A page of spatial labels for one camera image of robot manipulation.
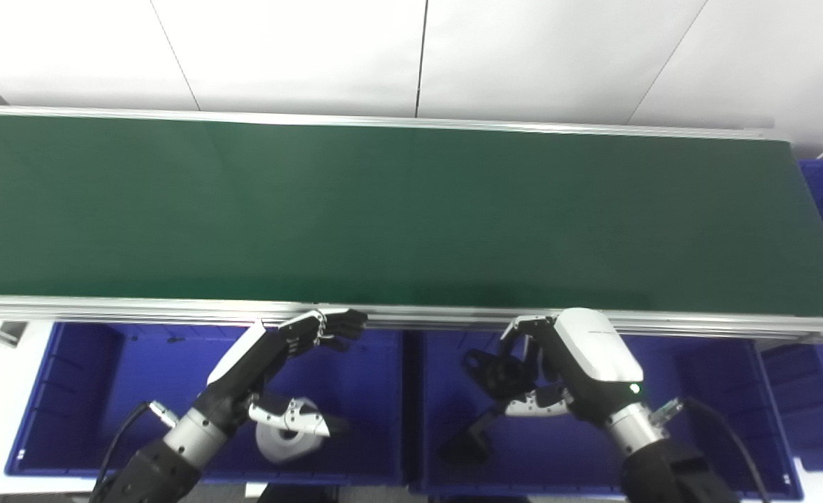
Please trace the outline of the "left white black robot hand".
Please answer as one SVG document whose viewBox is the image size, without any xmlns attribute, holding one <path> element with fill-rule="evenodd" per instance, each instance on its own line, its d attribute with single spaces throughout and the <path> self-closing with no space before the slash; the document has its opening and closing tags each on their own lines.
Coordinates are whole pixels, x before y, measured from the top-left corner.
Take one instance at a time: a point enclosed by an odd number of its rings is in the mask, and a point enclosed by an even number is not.
<svg viewBox="0 0 823 503">
<path fill-rule="evenodd" d="M 346 351 L 363 334 L 369 316 L 357 309 L 313 309 L 267 329 L 254 324 L 226 352 L 211 372 L 192 409 L 230 439 L 248 420 L 287 432 L 339 437 L 346 420 L 322 413 L 298 399 L 265 394 L 265 385 L 289 359 L 316 347 Z"/>
</svg>

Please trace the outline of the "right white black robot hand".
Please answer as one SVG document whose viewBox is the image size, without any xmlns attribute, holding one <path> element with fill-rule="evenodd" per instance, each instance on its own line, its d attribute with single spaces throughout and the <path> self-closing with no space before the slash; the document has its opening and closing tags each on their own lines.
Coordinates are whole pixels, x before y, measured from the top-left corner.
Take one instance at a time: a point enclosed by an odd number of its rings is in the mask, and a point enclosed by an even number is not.
<svg viewBox="0 0 823 503">
<path fill-rule="evenodd" d="M 623 408 L 644 402 L 641 364 L 602 312 L 574 307 L 553 316 L 516 317 L 501 335 L 501 356 L 520 337 L 564 384 L 568 410 L 579 421 L 604 427 Z"/>
</svg>

